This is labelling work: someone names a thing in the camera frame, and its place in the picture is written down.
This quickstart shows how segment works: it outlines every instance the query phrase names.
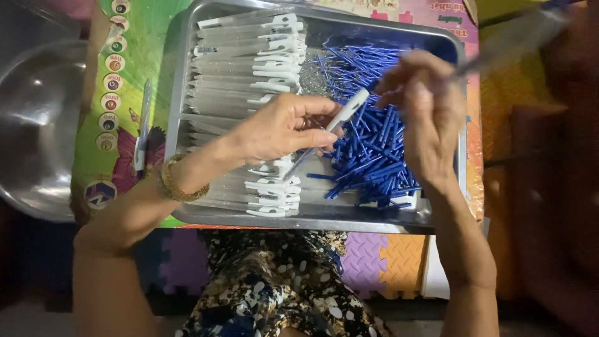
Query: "stainless steel tray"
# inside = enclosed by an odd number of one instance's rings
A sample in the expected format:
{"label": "stainless steel tray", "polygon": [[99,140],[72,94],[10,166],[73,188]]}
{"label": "stainless steel tray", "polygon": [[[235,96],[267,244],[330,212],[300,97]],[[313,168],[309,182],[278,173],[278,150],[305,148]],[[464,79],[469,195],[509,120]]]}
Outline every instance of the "stainless steel tray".
{"label": "stainless steel tray", "polygon": [[[196,22],[222,16],[279,6],[256,0],[196,0],[184,14],[179,59],[173,84],[171,111],[168,121],[166,157],[184,151],[189,146],[189,124],[180,115],[187,113],[183,103],[192,77],[189,63],[192,49],[198,41]],[[374,44],[381,47],[410,47],[428,50],[440,58],[459,63],[465,60],[464,47],[458,38],[442,29],[408,25],[339,13],[316,7],[297,7],[295,13],[307,24],[308,47]],[[454,168],[462,193],[466,186],[466,132],[460,131]],[[430,206],[420,199],[415,210],[379,212],[364,207],[302,203],[299,214],[286,218],[263,218],[234,211],[183,204],[173,216],[191,224],[259,226],[314,230],[366,231],[376,233],[431,234]]]}

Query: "bangle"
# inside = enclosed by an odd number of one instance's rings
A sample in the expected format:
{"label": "bangle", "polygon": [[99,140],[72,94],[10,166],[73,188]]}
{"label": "bangle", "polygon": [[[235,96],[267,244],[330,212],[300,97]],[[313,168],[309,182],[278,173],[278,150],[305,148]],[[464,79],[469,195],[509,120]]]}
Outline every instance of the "bangle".
{"label": "bangle", "polygon": [[166,160],[160,169],[158,177],[159,192],[162,196],[174,201],[195,201],[203,197],[210,190],[210,184],[207,183],[199,191],[193,194],[183,192],[171,181],[171,165],[183,159],[185,155],[176,154]]}

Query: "woman's right hand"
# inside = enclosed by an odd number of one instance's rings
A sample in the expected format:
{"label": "woman's right hand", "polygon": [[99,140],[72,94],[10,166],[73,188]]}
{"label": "woman's right hand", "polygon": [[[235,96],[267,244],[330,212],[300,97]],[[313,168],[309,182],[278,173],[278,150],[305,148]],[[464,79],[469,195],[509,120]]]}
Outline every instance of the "woman's right hand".
{"label": "woman's right hand", "polygon": [[406,162],[425,189],[456,183],[453,154],[465,123],[465,99],[458,83],[439,85],[452,72],[451,64],[414,50],[374,90],[381,95],[379,106],[403,106]]}

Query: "metal bowl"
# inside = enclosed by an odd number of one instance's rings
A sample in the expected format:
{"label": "metal bowl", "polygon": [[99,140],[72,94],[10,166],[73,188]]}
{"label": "metal bowl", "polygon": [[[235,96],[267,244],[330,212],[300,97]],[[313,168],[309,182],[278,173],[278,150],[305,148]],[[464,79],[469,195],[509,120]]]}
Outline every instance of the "metal bowl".
{"label": "metal bowl", "polygon": [[22,53],[0,74],[0,194],[21,212],[73,221],[71,166],[87,42]]}

